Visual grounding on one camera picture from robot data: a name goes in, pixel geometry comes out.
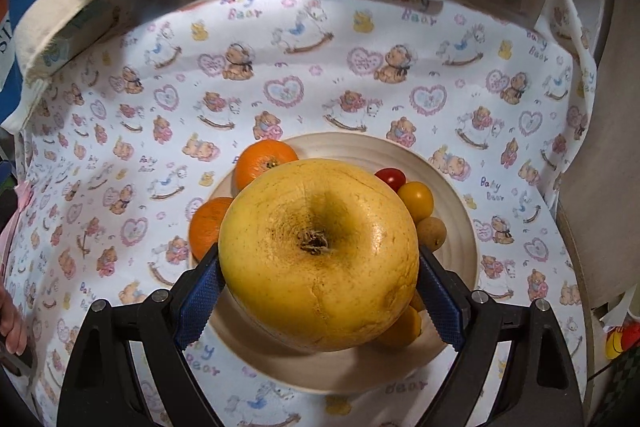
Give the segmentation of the person left hand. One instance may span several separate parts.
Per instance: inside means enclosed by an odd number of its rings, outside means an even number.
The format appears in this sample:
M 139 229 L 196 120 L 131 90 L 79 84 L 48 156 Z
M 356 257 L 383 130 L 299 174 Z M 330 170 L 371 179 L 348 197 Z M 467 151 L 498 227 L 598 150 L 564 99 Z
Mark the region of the person left hand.
M 20 311 L 6 288 L 0 291 L 1 335 L 11 355 L 22 355 L 27 346 L 27 329 Z

